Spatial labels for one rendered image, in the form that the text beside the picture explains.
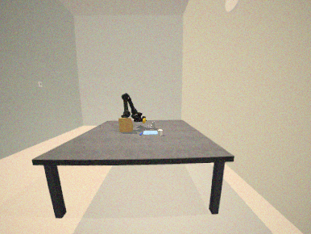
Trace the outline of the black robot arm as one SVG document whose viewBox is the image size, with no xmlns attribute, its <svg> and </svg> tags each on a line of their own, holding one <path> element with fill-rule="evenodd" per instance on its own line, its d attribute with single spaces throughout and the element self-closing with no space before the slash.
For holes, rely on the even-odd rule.
<svg viewBox="0 0 311 234">
<path fill-rule="evenodd" d="M 125 93 L 125 94 L 122 94 L 122 100 L 123 100 L 123 105 L 124 105 L 124 112 L 123 112 L 123 115 L 121 115 L 122 118 L 128 118 L 128 117 L 132 117 L 133 119 L 136 117 L 139 117 L 142 115 L 141 112 L 138 112 L 132 101 L 131 101 L 131 98 L 130 98 L 130 95 Z M 131 107 L 131 113 L 128 111 L 128 105 L 127 105 L 127 102 L 129 103 L 130 107 Z M 132 114 L 132 115 L 131 115 Z"/>
</svg>

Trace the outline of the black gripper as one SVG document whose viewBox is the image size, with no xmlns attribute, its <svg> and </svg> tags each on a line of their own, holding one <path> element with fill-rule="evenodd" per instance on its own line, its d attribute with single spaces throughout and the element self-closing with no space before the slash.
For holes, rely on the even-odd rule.
<svg viewBox="0 0 311 234">
<path fill-rule="evenodd" d="M 143 116 L 142 118 L 141 118 L 141 116 L 139 116 L 139 117 L 136 117 L 136 116 L 134 118 L 134 122 L 143 122 L 143 119 L 146 118 L 146 116 Z"/>
</svg>

